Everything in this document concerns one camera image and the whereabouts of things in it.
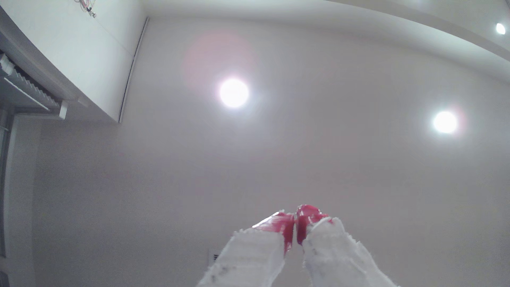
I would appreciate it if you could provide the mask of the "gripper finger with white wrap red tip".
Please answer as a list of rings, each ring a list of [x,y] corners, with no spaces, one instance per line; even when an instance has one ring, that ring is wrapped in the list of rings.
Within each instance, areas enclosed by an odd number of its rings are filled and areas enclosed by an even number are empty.
[[[311,205],[297,208],[297,243],[313,286],[397,286],[341,219]]]
[[[233,233],[197,286],[272,286],[294,238],[295,215],[279,211]]]

